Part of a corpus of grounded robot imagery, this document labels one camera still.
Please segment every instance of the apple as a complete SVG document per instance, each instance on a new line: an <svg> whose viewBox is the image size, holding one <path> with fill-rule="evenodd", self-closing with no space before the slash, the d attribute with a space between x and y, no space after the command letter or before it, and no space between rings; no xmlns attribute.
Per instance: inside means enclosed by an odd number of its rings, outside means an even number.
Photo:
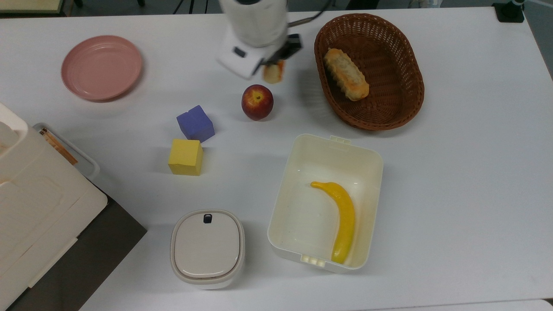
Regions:
<svg viewBox="0 0 553 311"><path fill-rule="evenodd" d="M263 85L248 86L242 95L242 110L255 121L267 117L273 110L273 93Z"/></svg>

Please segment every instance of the round container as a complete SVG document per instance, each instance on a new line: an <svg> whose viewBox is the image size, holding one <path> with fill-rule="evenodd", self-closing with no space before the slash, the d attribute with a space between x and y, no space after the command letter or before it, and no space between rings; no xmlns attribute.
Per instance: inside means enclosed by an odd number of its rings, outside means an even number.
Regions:
<svg viewBox="0 0 553 311"><path fill-rule="evenodd" d="M202 289L229 285L244 264L244 228L224 210L198 210L175 225L171 266L176 276Z"/></svg>

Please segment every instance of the wicker basket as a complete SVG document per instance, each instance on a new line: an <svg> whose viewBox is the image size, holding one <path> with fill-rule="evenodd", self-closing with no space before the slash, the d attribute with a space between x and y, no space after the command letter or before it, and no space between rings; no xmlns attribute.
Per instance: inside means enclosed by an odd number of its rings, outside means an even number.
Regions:
<svg viewBox="0 0 553 311"><path fill-rule="evenodd" d="M370 84L369 95L351 101L324 66L330 48L341 49ZM346 14L326 23L315 39L315 59L322 89L347 124L371 131L400 127L419 112L424 84L405 35L387 20L371 14Z"/></svg>

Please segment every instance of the block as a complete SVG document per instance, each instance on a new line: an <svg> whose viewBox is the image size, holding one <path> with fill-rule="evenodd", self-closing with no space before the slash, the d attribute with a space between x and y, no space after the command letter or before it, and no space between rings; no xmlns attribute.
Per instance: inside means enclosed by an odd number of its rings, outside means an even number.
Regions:
<svg viewBox="0 0 553 311"><path fill-rule="evenodd" d="M176 118L180 130L188 139L197 140L203 143L215 135L213 123L199 105Z"/></svg>
<svg viewBox="0 0 553 311"><path fill-rule="evenodd" d="M174 139L169 168L176 175L200 176L204 151L198 140Z"/></svg>

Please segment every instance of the yellow cube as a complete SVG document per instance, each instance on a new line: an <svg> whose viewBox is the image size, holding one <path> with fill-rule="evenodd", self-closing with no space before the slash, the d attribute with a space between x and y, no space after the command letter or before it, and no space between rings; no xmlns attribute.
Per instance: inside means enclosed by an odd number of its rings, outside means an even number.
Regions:
<svg viewBox="0 0 553 311"><path fill-rule="evenodd" d="M176 175L200 176L203 156L200 141L174 139L169 154L169 168Z"/></svg>

